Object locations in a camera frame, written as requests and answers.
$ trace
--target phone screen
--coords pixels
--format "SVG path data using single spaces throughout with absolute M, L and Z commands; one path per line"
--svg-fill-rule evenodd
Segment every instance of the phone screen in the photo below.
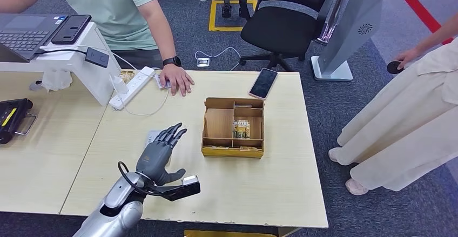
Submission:
M 271 90 L 272 84 L 276 77 L 277 72 L 263 68 L 258 78 L 256 79 L 256 82 L 251 88 L 250 94 L 265 99 Z

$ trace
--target robotic arm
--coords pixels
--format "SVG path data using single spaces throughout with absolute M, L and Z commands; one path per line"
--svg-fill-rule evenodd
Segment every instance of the robotic arm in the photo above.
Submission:
M 165 171 L 173 148 L 186 133 L 186 129 L 177 133 L 180 127 L 181 123 L 163 130 L 154 142 L 148 144 L 135 172 L 129 172 L 122 161 L 118 162 L 122 176 L 73 237 L 125 236 L 142 217 L 143 200 L 147 195 L 175 201 L 200 193 L 200 183 L 195 175 L 183 178 L 180 186 L 163 186 L 182 178 L 186 172 L 184 169 L 170 174 Z

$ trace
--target laptop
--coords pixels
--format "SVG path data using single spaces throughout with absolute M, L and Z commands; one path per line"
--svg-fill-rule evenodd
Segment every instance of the laptop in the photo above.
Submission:
M 28 63 L 67 15 L 0 14 L 0 62 Z

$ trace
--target black puck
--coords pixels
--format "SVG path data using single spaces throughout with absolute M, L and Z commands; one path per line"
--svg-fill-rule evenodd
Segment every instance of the black puck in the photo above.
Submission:
M 387 65 L 387 71 L 391 74 L 398 74 L 401 73 L 404 69 L 398 70 L 398 66 L 401 64 L 400 61 L 394 60 Z

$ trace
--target speaker grille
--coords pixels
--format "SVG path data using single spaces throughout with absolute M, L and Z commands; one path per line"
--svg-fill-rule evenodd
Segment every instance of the speaker grille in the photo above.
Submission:
M 362 26 L 360 26 L 358 28 L 358 34 L 365 35 L 365 34 L 371 32 L 372 28 L 374 28 L 374 26 L 372 24 L 366 23 L 366 24 L 364 24 L 364 25 L 362 25 Z

